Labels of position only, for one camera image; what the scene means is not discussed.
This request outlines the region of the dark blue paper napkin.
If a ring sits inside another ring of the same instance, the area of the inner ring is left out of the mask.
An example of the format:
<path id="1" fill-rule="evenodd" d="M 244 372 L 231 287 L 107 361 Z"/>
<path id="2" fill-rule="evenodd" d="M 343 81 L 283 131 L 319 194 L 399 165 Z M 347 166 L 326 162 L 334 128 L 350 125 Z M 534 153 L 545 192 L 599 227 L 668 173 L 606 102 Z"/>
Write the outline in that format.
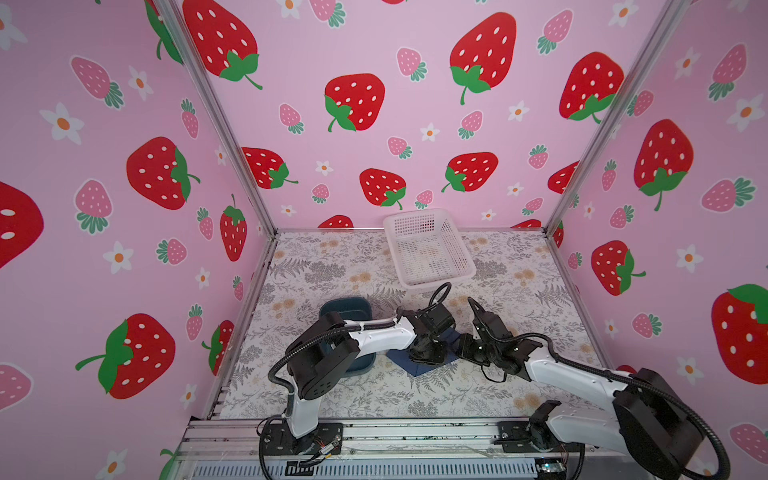
<path id="1" fill-rule="evenodd" d="M 419 377 L 457 361 L 458 357 L 454 353 L 454 347 L 458 345 L 459 337 L 460 334 L 455 329 L 449 329 L 442 334 L 441 340 L 446 342 L 447 350 L 444 361 L 438 365 L 416 363 L 410 359 L 408 352 L 403 350 L 389 350 L 386 356 L 409 375 Z"/>

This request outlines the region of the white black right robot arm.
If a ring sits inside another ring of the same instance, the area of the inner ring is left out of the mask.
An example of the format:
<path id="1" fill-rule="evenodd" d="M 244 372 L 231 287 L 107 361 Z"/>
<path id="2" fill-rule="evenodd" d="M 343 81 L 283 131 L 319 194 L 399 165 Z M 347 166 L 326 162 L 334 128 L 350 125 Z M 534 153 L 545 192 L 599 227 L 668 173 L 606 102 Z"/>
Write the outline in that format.
<path id="1" fill-rule="evenodd" d="M 657 372 L 601 369 L 560 355 L 542 333 L 513 335 L 500 316 L 469 299 L 476 332 L 465 334 L 458 356 L 505 376 L 550 385 L 592 403 L 569 410 L 558 401 L 541 404 L 529 419 L 532 445 L 546 451 L 560 443 L 580 443 L 630 456 L 658 479 L 699 478 L 688 465 L 704 441 L 717 461 L 715 479 L 727 479 L 731 462 L 723 441 L 683 402 Z"/>

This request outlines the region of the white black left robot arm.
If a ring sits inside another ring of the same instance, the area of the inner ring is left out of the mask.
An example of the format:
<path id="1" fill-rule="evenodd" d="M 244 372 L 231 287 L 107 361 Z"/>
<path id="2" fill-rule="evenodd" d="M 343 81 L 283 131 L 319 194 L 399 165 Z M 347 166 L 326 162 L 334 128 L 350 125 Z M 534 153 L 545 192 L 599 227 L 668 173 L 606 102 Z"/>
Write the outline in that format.
<path id="1" fill-rule="evenodd" d="M 287 390 L 282 415 L 300 439 L 319 425 L 323 397 L 360 357 L 404 351 L 416 365 L 440 366 L 447 359 L 447 332 L 456 326 L 441 304 L 420 310 L 398 309 L 385 319 L 355 321 L 329 312 L 298 337 L 268 371 L 267 379 Z"/>

